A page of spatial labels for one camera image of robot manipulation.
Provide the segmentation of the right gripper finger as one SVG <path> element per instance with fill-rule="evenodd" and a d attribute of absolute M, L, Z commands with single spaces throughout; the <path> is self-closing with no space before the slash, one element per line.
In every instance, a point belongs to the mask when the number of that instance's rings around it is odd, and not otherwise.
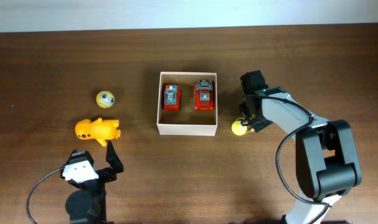
<path fill-rule="evenodd" d="M 273 121 L 270 121 L 266 118 L 262 118 L 262 119 L 252 119 L 250 121 L 250 126 L 252 127 L 252 129 L 254 129 L 255 132 L 259 132 L 261 130 L 263 130 L 264 128 L 266 128 L 267 126 L 269 126 L 270 124 L 272 124 Z"/>
<path fill-rule="evenodd" d="M 253 124 L 256 120 L 256 112 L 252 101 L 244 101 L 239 104 L 239 110 L 243 114 L 244 124 Z"/>

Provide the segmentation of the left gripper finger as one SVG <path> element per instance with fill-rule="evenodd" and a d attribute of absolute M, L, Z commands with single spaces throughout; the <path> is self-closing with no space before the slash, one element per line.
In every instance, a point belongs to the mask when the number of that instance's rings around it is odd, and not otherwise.
<path fill-rule="evenodd" d="M 107 163 L 109 163 L 114 173 L 121 173 L 124 171 L 123 164 L 116 154 L 116 151 L 110 140 L 107 140 L 106 161 Z"/>
<path fill-rule="evenodd" d="M 94 164 L 94 160 L 88 151 L 73 150 L 65 165 L 67 166 L 82 161 L 88 161 L 91 166 Z"/>

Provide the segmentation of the yellow wooden rattle drum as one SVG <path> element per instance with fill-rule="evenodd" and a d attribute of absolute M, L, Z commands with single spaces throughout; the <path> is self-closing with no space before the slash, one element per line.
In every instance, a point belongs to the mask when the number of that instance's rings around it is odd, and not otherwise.
<path fill-rule="evenodd" d="M 231 125 L 232 132 L 237 136 L 252 133 L 255 130 L 249 125 L 245 118 L 237 118 Z"/>

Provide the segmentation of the orange toy dog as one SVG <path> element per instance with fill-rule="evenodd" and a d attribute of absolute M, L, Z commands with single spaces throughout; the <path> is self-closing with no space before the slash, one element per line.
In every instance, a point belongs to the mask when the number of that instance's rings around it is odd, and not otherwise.
<path fill-rule="evenodd" d="M 102 118 L 94 121 L 84 119 L 75 125 L 75 134 L 79 139 L 94 139 L 101 146 L 107 147 L 107 141 L 118 139 L 121 136 L 120 121 Z"/>

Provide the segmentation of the red toy fire truck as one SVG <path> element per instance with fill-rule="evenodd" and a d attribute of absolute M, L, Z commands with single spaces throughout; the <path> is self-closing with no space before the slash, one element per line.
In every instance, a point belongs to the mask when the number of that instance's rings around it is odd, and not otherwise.
<path fill-rule="evenodd" d="M 214 82 L 198 80 L 194 87 L 194 109 L 197 111 L 214 111 Z"/>

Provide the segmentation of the red toy police car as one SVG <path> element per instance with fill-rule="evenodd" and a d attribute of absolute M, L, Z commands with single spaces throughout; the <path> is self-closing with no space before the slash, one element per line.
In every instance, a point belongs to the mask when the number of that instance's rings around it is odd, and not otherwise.
<path fill-rule="evenodd" d="M 164 87 L 163 109 L 165 111 L 179 111 L 181 109 L 181 88 L 179 85 Z"/>

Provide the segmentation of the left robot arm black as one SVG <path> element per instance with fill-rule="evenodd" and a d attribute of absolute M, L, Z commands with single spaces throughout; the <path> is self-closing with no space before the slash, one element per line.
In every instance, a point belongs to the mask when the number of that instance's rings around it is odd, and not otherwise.
<path fill-rule="evenodd" d="M 60 172 L 60 177 L 78 188 L 70 194 L 65 210 L 71 224 L 107 224 L 105 184 L 117 179 L 124 167 L 110 140 L 107 140 L 105 160 L 108 167 L 95 170 L 88 151 L 73 150 Z"/>

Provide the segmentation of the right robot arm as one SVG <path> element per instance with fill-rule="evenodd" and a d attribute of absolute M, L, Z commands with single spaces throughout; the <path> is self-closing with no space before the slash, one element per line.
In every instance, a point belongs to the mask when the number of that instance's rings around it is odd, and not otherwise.
<path fill-rule="evenodd" d="M 232 131 L 241 135 L 276 124 L 286 132 L 275 153 L 275 166 L 284 188 L 296 201 L 281 223 L 321 223 L 333 204 L 362 181 L 349 123 L 314 114 L 281 87 L 270 88 L 259 70 L 245 73 L 240 82 L 243 116 L 234 121 Z M 295 142 L 299 193 L 289 187 L 281 170 L 280 154 L 290 139 Z"/>

